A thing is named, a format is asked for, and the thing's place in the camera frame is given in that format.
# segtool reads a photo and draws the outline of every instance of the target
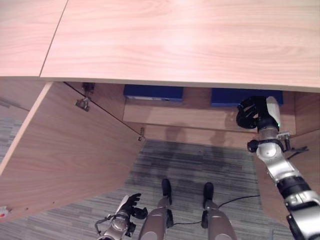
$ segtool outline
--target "blue box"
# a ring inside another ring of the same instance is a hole
[[[212,88],[212,107],[234,107],[251,96],[273,96],[281,106],[284,104],[283,91],[260,89]]]
[[[128,99],[182,102],[184,88],[180,86],[125,85]]]

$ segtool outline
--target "desk top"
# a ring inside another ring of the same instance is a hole
[[[320,1],[69,0],[41,77],[320,92]]]

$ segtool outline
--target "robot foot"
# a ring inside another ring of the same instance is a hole
[[[208,200],[212,201],[214,198],[214,185],[211,182],[207,182],[203,188],[203,203],[202,206],[206,208],[206,202]]]
[[[169,179],[165,178],[162,180],[162,193],[164,197],[169,198],[170,205],[172,204],[172,195],[171,195],[171,184]]]

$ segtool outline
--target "gray carpet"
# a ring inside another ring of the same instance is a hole
[[[148,140],[121,189],[0,224],[0,240],[95,240],[95,221],[114,213],[124,195],[140,192],[138,207],[154,209],[162,196],[163,178],[171,180],[176,223],[201,219],[203,185],[208,181],[214,183],[217,204],[259,194],[252,155],[245,150]],[[238,200],[221,209],[232,221],[239,240],[293,239],[289,229],[263,214],[259,197]],[[143,220],[132,220],[137,225],[132,237],[136,240]],[[167,230],[165,239],[206,240],[207,231],[200,224],[176,225]]]
[[[0,117],[0,164],[21,125],[22,121]]]

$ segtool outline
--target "metal bracket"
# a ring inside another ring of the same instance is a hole
[[[142,127],[142,128],[140,128],[140,136],[138,137],[138,141],[141,141],[142,138],[144,138],[144,137],[145,137],[145,128]]]
[[[74,105],[81,108],[82,110],[85,110],[86,112],[89,112],[89,102],[91,101],[91,97],[94,94],[95,85],[96,84],[94,82],[83,82],[82,90],[84,91],[85,98],[77,100]]]

